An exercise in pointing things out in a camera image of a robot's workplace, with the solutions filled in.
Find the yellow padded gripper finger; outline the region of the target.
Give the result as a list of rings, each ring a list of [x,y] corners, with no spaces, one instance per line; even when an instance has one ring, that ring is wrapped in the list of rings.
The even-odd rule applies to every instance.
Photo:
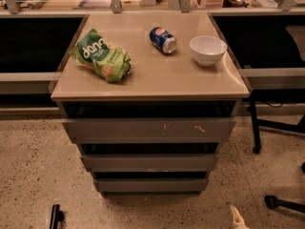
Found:
[[[234,229],[249,229],[246,224],[243,217],[241,217],[240,213],[234,206],[230,206],[231,213],[233,216],[233,226]]]

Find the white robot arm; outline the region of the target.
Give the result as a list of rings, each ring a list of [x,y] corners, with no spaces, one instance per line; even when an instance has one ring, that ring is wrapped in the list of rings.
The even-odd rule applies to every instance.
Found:
[[[295,44],[298,48],[299,55],[301,59],[305,57],[305,28],[302,26],[287,26],[286,31],[295,41]],[[305,205],[290,202],[287,200],[282,200],[277,198],[276,196],[266,196],[264,198],[265,205],[268,208],[274,209],[276,207],[284,207],[291,210],[295,210],[297,212],[305,213]],[[240,213],[234,206],[230,206],[230,210],[233,217],[233,226],[234,229],[250,229],[246,226],[244,218],[241,217]]]

